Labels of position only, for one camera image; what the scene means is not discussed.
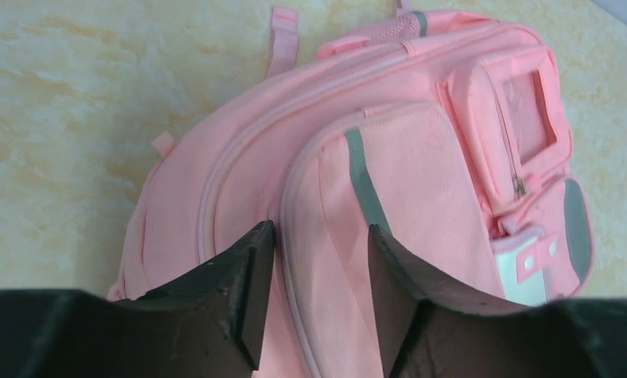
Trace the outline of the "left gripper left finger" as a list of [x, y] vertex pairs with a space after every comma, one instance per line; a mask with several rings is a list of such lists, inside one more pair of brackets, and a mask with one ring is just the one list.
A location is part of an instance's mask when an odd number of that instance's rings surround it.
[[272, 222], [136, 299], [0, 290], [0, 377], [249, 377], [260, 364]]

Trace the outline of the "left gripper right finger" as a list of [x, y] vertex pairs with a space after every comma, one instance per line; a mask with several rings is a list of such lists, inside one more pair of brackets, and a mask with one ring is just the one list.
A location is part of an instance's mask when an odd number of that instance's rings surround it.
[[368, 258], [386, 377], [627, 377], [627, 298], [525, 307], [478, 291], [377, 225]]

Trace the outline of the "pink student backpack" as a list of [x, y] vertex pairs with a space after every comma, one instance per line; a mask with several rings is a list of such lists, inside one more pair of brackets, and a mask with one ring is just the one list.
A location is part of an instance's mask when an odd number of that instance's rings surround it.
[[587, 205], [555, 54], [521, 24], [400, 10], [295, 67], [273, 10], [268, 78], [175, 141], [128, 223], [110, 300], [134, 299], [277, 226], [260, 377], [378, 377], [368, 227], [525, 306], [591, 271]]

